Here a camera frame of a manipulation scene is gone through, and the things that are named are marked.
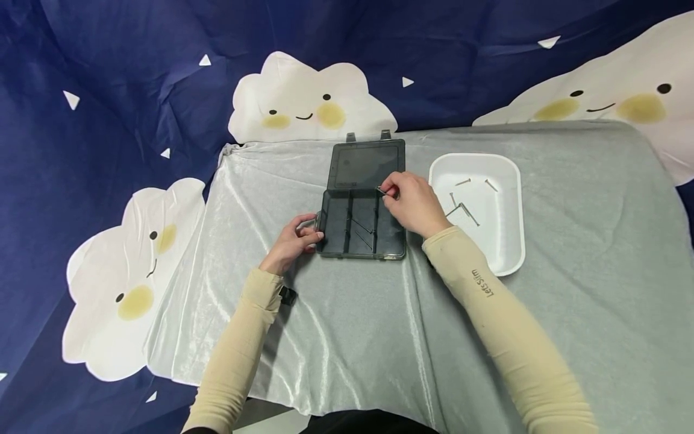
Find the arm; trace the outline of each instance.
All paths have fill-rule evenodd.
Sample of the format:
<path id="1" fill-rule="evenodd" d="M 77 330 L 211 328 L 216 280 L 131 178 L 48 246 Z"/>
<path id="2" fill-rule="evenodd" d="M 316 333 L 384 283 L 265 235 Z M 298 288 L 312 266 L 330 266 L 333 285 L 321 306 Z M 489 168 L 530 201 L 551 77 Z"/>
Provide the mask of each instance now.
<path id="1" fill-rule="evenodd" d="M 528 431 L 597 433 L 593 413 L 549 337 L 493 275 L 470 237 L 446 219 L 427 181 L 395 172 L 381 190 L 387 193 L 383 200 L 391 214 L 425 238 L 424 251 L 470 315 Z"/>
<path id="2" fill-rule="evenodd" d="M 302 252 L 323 238 L 312 228 L 298 228 L 315 214 L 300 215 L 283 228 L 278 241 L 258 269 L 248 275 L 234 315 L 214 347 L 183 432 L 209 428 L 231 433 L 241 415 L 255 377 L 265 336 L 274 323 L 282 298 L 280 277 Z"/>

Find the black plastic box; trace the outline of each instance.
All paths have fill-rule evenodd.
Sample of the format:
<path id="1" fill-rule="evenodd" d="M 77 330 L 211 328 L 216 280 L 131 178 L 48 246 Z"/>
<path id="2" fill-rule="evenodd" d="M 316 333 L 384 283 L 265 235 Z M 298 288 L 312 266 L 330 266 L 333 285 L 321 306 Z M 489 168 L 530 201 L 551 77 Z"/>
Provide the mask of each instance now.
<path id="1" fill-rule="evenodd" d="M 327 258 L 403 259 L 405 229 L 386 209 L 376 189 L 392 172 L 405 170 L 405 141 L 347 143 L 332 148 L 328 188 L 317 226 L 325 233 L 316 251 Z"/>

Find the right hand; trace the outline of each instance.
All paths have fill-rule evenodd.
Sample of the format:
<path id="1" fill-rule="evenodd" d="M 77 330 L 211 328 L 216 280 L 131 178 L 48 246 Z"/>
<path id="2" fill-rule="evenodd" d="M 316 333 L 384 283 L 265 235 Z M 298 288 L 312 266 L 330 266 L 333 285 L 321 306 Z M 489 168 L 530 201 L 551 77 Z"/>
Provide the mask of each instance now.
<path id="1" fill-rule="evenodd" d="M 381 190 L 386 193 L 383 201 L 393 217 L 425 240 L 453 226 L 446 219 L 434 189 L 421 176 L 393 172 L 383 181 Z"/>

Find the yellow cheek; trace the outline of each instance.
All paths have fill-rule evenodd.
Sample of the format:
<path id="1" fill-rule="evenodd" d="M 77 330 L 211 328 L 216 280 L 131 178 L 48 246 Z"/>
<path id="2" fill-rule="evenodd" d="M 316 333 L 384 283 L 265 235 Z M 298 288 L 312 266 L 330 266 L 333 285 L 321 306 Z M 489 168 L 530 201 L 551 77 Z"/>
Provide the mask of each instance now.
<path id="1" fill-rule="evenodd" d="M 118 316 L 133 321 L 146 314 L 154 304 L 154 292 L 147 285 L 134 287 L 118 305 Z"/>
<path id="2" fill-rule="evenodd" d="M 176 225 L 170 224 L 157 237 L 157 252 L 161 254 L 169 250 L 174 241 L 176 241 Z"/>
<path id="3" fill-rule="evenodd" d="M 558 99 L 542 107 L 533 116 L 538 121 L 561 121 L 578 110 L 578 101 L 571 98 Z"/>
<path id="4" fill-rule="evenodd" d="M 665 107 L 656 94 L 638 94 L 617 107 L 617 116 L 635 124 L 655 124 L 665 119 Z"/>
<path id="5" fill-rule="evenodd" d="M 262 120 L 262 125 L 273 130 L 282 130 L 289 126 L 289 116 L 269 115 Z"/>
<path id="6" fill-rule="evenodd" d="M 345 123 L 345 112 L 335 103 L 322 103 L 316 116 L 321 125 L 330 130 L 337 130 Z"/>

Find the finger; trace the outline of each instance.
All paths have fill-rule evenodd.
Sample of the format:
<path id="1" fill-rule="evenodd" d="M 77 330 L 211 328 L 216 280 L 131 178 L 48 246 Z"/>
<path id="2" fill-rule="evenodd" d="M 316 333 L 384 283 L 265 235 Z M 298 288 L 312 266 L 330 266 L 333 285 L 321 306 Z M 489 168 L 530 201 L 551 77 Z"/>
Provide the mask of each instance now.
<path id="1" fill-rule="evenodd" d="M 303 248 L 310 246 L 311 244 L 316 244 L 320 242 L 325 235 L 322 232 L 315 232 L 305 237 L 299 238 L 299 242 Z"/>
<path id="2" fill-rule="evenodd" d="M 397 211 L 397 207 L 398 207 L 398 201 L 397 200 L 395 200 L 394 198 L 392 198 L 390 196 L 383 196 L 383 204 L 386 206 L 386 208 L 388 209 L 388 211 L 390 211 L 390 213 L 392 215 L 395 215 L 394 211 Z"/>
<path id="3" fill-rule="evenodd" d="M 399 189 L 394 185 L 390 190 L 386 192 L 386 195 L 395 198 L 398 195 Z"/>
<path id="4" fill-rule="evenodd" d="M 400 172 L 393 172 L 381 184 L 381 190 L 388 192 L 393 186 L 400 185 L 407 175 Z"/>
<path id="5" fill-rule="evenodd" d="M 288 225 L 286 227 L 291 228 L 293 231 L 295 231 L 296 228 L 298 228 L 298 226 L 300 224 L 305 223 L 305 222 L 310 222 L 311 220 L 315 220 L 315 219 L 316 219 L 316 215 L 314 213 L 297 215 L 296 217 L 291 219 L 291 221 L 288 223 Z"/>
<path id="6" fill-rule="evenodd" d="M 296 230 L 296 235 L 299 237 L 305 237 L 306 235 L 311 235 L 312 233 L 316 233 L 316 230 L 313 228 L 300 228 Z"/>

